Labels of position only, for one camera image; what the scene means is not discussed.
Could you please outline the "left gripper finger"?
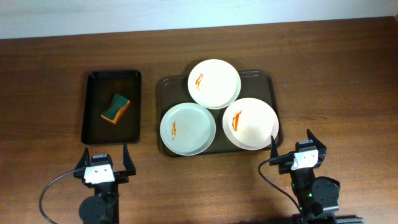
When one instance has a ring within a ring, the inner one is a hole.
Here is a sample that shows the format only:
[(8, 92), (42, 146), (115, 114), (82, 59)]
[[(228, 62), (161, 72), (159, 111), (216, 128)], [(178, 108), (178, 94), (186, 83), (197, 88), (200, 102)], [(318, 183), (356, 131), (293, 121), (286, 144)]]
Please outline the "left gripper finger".
[(86, 167), (88, 167), (90, 165), (90, 153), (88, 148), (86, 147), (85, 150), (83, 151), (83, 154), (80, 158), (80, 160), (78, 161), (75, 169), (84, 169)]
[(136, 167), (130, 157), (126, 143), (123, 144), (123, 165), (127, 173), (136, 173)]

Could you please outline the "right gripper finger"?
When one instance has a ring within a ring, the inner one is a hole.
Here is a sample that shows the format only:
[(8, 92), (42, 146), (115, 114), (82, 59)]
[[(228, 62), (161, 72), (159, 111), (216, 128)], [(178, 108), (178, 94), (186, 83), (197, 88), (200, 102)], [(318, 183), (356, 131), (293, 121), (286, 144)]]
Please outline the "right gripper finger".
[(275, 139), (273, 136), (271, 136), (271, 154), (270, 154), (270, 159), (275, 159), (279, 156), (277, 152), (277, 145), (275, 143)]
[(319, 151), (326, 151), (326, 146), (318, 140), (315, 135), (311, 132), (311, 130), (307, 129), (307, 136), (309, 140), (312, 140), (312, 143)]

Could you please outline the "white plate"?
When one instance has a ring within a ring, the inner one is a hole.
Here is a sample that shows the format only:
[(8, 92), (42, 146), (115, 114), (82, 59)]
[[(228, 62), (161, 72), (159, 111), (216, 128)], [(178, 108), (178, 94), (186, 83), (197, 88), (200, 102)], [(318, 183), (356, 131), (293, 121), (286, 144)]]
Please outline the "white plate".
[(229, 106), (241, 91), (238, 71), (219, 59), (204, 60), (190, 72), (187, 87), (192, 99), (205, 108), (218, 110)]
[(223, 131), (226, 137), (241, 149), (255, 151), (271, 144), (280, 124), (276, 112), (257, 98), (241, 98), (224, 111)]
[(194, 156), (212, 144), (216, 122), (206, 108), (196, 103), (180, 103), (163, 115), (159, 132), (170, 151), (180, 156)]

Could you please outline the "green and orange sponge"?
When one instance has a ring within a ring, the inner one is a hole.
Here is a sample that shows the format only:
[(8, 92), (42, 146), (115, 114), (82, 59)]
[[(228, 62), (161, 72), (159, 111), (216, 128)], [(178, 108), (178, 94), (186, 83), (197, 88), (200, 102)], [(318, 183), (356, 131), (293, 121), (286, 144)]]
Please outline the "green and orange sponge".
[(117, 124), (130, 104), (131, 102), (127, 98), (115, 94), (110, 106), (101, 113), (101, 117), (112, 124)]

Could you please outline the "white plate top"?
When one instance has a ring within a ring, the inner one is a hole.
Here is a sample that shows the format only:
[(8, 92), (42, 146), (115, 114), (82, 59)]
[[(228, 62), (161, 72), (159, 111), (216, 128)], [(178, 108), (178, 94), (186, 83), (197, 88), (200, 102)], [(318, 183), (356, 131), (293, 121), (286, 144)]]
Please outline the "white plate top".
[(204, 60), (190, 72), (187, 87), (192, 99), (205, 108), (218, 110), (229, 106), (241, 91), (238, 71), (219, 59)]

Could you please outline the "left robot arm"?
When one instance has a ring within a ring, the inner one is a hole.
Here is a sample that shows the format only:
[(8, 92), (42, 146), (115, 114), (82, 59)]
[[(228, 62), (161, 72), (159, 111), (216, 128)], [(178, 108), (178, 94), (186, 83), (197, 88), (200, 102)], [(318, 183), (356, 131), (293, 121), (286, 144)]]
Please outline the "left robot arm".
[(94, 190), (94, 195), (84, 199), (79, 207), (84, 224), (119, 223), (119, 185), (128, 183), (129, 177), (136, 175), (127, 144), (123, 144), (123, 166), (124, 170), (116, 172), (109, 154), (91, 157), (87, 148), (83, 151), (73, 176)]

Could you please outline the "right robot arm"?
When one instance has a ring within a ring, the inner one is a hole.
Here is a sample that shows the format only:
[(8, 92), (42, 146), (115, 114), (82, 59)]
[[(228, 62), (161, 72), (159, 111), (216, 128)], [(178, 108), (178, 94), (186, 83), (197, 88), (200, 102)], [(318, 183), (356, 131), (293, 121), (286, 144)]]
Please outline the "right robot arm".
[(307, 130), (306, 141), (295, 144), (295, 150), (278, 155), (275, 141), (271, 140), (270, 165), (278, 166), (280, 174), (289, 174), (292, 191), (297, 198), (299, 213), (291, 223), (333, 223), (339, 210), (340, 183), (329, 177), (316, 177), (314, 170), (321, 166), (327, 148)]

